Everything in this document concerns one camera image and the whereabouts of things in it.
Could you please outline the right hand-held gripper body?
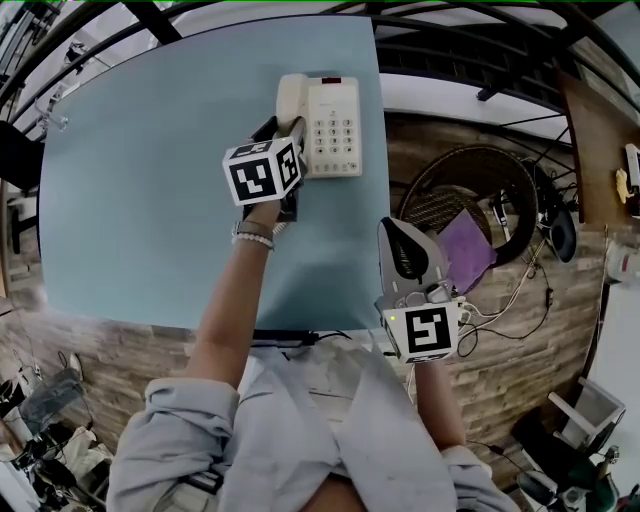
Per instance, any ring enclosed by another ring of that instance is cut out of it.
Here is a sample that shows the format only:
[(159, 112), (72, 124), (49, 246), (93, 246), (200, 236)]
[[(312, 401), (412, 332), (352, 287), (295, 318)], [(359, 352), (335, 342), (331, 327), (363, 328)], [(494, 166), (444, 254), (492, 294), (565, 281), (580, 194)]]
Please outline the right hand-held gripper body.
[(381, 287), (375, 306), (401, 362), (441, 360), (457, 352), (461, 307), (443, 270), (417, 279), (383, 271)]

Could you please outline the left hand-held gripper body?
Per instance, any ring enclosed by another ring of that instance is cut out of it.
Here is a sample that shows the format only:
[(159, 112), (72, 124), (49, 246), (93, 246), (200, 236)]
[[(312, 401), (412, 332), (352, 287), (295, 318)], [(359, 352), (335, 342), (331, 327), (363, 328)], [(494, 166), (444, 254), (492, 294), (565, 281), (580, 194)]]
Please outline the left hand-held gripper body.
[(298, 189), (304, 182), (306, 164), (293, 137), (229, 148), (222, 166), (233, 202), (244, 208), (245, 215), (258, 203), (278, 201), (277, 222), (297, 221)]

